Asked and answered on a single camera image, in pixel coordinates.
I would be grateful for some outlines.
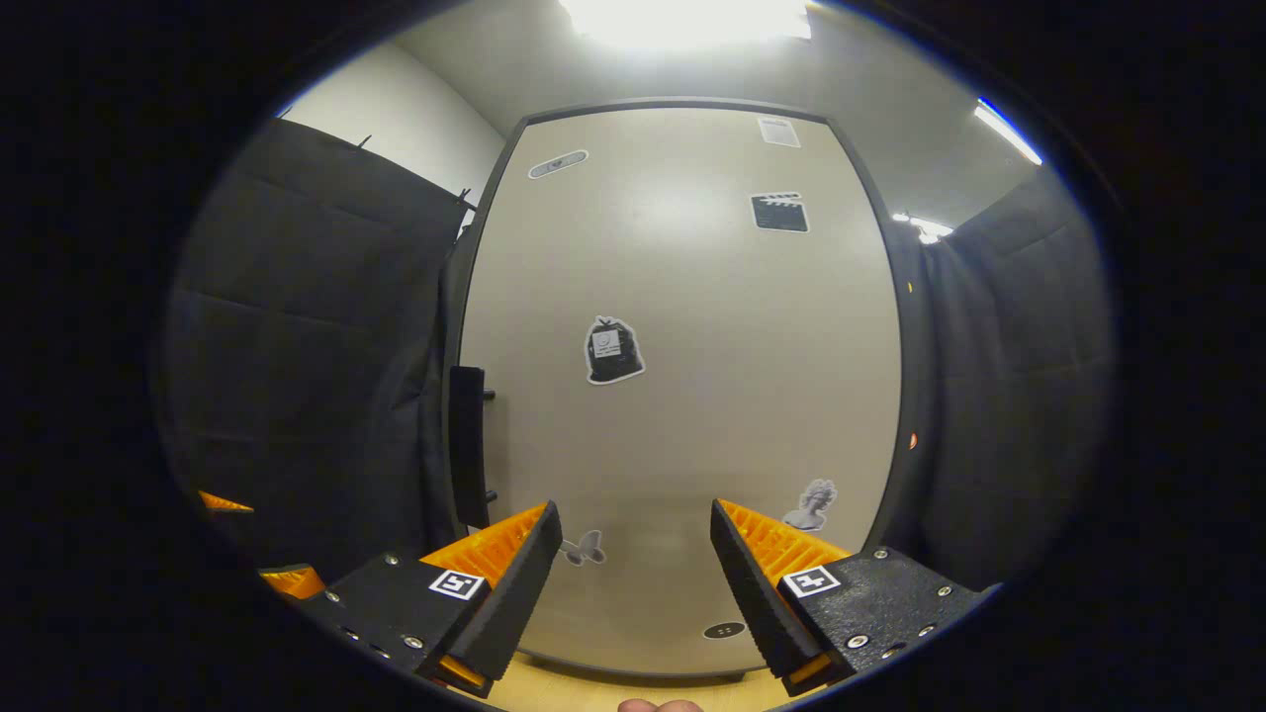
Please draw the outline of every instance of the trash bag sticker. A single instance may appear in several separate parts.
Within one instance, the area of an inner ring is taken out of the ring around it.
[[[839,493],[836,492],[836,483],[830,480],[813,480],[800,493],[800,508],[784,514],[782,523],[804,532],[815,532],[827,523],[827,516],[823,512],[830,507],[836,497],[839,497]]]
[[[761,193],[752,195],[752,215],[761,229],[809,232],[809,215],[799,193]]]
[[[633,327],[614,317],[598,317],[585,337],[589,383],[606,385],[646,370]]]
[[[562,551],[563,559],[566,559],[572,566],[584,566],[585,561],[601,564],[603,561],[606,561],[606,552],[603,551],[601,544],[603,532],[590,530],[580,537],[580,544],[572,544],[567,540],[562,540],[562,545],[558,547],[558,551]]]

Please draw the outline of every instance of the clapperboard sticker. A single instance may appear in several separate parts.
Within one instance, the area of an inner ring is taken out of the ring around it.
[[[752,217],[761,229],[809,232],[809,215],[799,193],[761,193],[752,196]]]
[[[782,580],[787,583],[787,588],[791,589],[791,593],[794,593],[796,598],[822,593],[839,585],[836,576],[832,576],[830,571],[828,571],[824,566],[814,566],[813,569],[787,574],[782,576]]]

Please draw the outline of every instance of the butterfly sticker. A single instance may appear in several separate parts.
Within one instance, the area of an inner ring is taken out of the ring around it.
[[[580,537],[580,544],[562,540],[562,546],[558,547],[558,551],[562,551],[563,557],[572,566],[584,566],[586,559],[594,564],[601,564],[606,561],[606,552],[599,549],[600,544],[603,544],[603,532],[590,530]]]

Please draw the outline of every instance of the white wall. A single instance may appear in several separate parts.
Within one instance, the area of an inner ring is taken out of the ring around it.
[[[384,43],[295,100],[285,120],[365,144],[477,205],[505,139],[453,87],[395,44]],[[470,222],[471,214],[466,215]]]

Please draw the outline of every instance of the orange gripper part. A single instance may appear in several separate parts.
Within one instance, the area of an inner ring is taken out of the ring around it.
[[[827,544],[747,507],[739,507],[724,499],[718,499],[718,502],[734,522],[734,527],[738,528],[748,551],[752,552],[756,565],[761,568],[761,573],[775,589],[779,587],[779,580],[787,574],[851,556],[838,546]]]
[[[265,570],[260,571],[260,575],[277,593],[287,593],[299,599],[309,598],[325,590],[325,584],[316,575],[316,569],[311,566],[299,566],[290,570]]]
[[[544,511],[546,503],[541,503],[527,512],[519,512],[438,551],[432,551],[422,557],[422,563],[472,576],[484,576],[489,587],[496,588]]]
[[[252,507],[247,507],[246,504],[238,504],[237,502],[229,502],[223,497],[206,494],[203,490],[199,490],[197,494],[201,495],[203,504],[205,504],[208,509],[232,509],[235,512],[254,512],[254,508]]]

